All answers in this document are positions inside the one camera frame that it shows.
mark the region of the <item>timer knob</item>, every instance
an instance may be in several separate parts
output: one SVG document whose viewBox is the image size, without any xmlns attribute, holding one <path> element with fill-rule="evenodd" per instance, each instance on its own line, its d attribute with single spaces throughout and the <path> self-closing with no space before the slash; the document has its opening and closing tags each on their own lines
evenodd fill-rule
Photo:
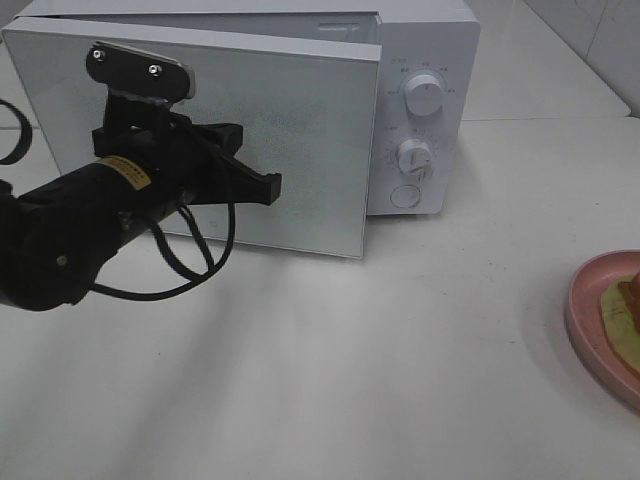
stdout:
<svg viewBox="0 0 640 480">
<path fill-rule="evenodd" d="M 416 73 L 404 85 L 407 110 L 418 117 L 435 113 L 442 106 L 443 90 L 443 82 L 435 73 Z"/>
<path fill-rule="evenodd" d="M 405 175 L 422 175 L 431 170 L 432 153 L 429 145 L 422 140 L 407 140 L 400 144 L 396 152 L 398 167 Z"/>
</svg>

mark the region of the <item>yellow label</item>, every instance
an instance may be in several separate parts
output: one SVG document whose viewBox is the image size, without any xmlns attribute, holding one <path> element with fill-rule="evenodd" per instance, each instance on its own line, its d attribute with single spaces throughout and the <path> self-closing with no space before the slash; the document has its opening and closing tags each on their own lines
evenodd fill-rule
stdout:
<svg viewBox="0 0 640 480">
<path fill-rule="evenodd" d="M 147 185 L 151 185 L 149 175 L 147 175 L 142 168 L 128 158 L 109 155 L 108 157 L 98 160 L 98 163 L 114 169 L 126 178 L 131 186 L 136 190 L 142 190 Z"/>
</svg>

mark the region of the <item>pink plate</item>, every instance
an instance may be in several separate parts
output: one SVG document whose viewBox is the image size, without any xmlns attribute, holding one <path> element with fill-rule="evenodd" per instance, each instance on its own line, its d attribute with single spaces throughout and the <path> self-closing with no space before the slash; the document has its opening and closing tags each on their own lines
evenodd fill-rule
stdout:
<svg viewBox="0 0 640 480">
<path fill-rule="evenodd" d="M 640 375 L 615 354 L 604 332 L 600 296 L 623 275 L 640 272 L 640 250 L 595 257 L 576 272 L 567 302 L 569 338 L 578 356 L 606 388 L 640 412 Z"/>
</svg>

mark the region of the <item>white tabletop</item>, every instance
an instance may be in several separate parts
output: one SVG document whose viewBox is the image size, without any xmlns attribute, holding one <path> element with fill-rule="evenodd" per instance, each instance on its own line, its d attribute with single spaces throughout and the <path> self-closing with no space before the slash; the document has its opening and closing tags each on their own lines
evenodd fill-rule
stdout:
<svg viewBox="0 0 640 480">
<path fill-rule="evenodd" d="M 465 119 L 629 114 L 629 108 L 522 0 L 469 3 L 482 33 Z M 0 94 L 31 112 L 3 45 Z M 16 125 L 16 120 L 0 109 L 0 128 Z"/>
<path fill-rule="evenodd" d="M 370 219 L 361 262 L 239 247 L 174 300 L 0 307 L 0 476 L 637 478 L 640 418 L 563 304 L 582 262 L 638 247 L 640 121 L 464 122 L 460 144 L 444 212 Z M 29 157 L 0 171 L 18 190 L 55 174 L 41 138 Z M 100 280 L 168 272 L 143 236 Z"/>
</svg>

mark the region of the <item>white microwave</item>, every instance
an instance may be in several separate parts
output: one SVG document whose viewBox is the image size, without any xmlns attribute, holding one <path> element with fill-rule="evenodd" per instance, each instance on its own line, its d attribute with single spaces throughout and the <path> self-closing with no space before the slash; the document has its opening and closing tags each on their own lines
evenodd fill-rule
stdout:
<svg viewBox="0 0 640 480">
<path fill-rule="evenodd" d="M 84 55 L 141 47 L 194 69 L 179 108 L 243 124 L 242 160 L 282 173 L 239 241 L 359 257 L 366 215 L 442 208 L 479 31 L 462 0 L 40 0 L 2 33 L 62 173 L 104 107 Z M 224 209 L 197 214 L 224 237 Z"/>
</svg>

